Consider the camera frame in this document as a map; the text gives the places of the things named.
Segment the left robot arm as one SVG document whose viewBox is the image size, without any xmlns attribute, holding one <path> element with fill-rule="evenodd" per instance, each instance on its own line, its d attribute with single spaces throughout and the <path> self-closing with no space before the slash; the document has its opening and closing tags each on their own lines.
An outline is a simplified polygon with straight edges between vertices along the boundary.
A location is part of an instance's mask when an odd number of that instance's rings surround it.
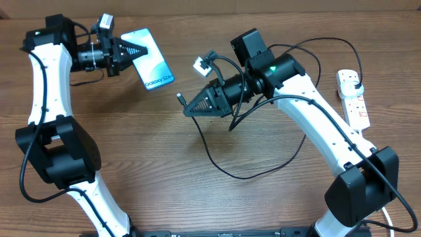
<svg viewBox="0 0 421 237">
<path fill-rule="evenodd" d="M 86 213 L 97 236 L 139 236 L 133 224 L 109 192 L 101 176 L 101 156 L 94 139 L 76 121 L 70 99 L 70 74 L 100 70 L 117 76 L 133 61 L 147 54 L 143 46 L 113 36 L 114 18 L 103 14 L 78 43 L 78 23 L 61 15 L 48 16 L 45 27 L 27 32 L 22 50 L 33 71 L 33 103 L 24 128 L 15 132 L 28 165 L 59 195 L 71 196 Z"/>
</svg>

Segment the blue Samsung Galaxy smartphone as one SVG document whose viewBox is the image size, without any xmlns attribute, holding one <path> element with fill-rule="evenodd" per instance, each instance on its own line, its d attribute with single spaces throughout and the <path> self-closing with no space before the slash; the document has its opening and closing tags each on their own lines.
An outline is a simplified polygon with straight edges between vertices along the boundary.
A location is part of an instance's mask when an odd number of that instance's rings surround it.
<svg viewBox="0 0 421 237">
<path fill-rule="evenodd" d="M 148 28 L 127 32 L 122 34 L 120 38 L 147 48 L 146 55 L 133 60 L 133 64 L 147 90 L 153 90 L 174 81 L 174 75 Z"/>
</svg>

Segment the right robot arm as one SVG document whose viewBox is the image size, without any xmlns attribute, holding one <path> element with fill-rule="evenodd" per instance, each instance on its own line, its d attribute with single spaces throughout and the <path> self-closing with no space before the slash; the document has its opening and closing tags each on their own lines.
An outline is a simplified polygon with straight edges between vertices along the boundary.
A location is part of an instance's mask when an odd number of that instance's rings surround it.
<svg viewBox="0 0 421 237">
<path fill-rule="evenodd" d="M 282 236 L 367 236 L 369 216 L 398 198 L 399 158 L 390 148 L 376 148 L 352 129 L 325 101 L 305 69 L 290 55 L 274 56 L 258 30 L 231 42 L 238 74 L 218 75 L 192 101 L 184 115 L 244 118 L 242 103 L 263 95 L 291 117 L 327 162 L 334 181 L 324 199 L 324 216 L 309 227 L 282 228 Z"/>
</svg>

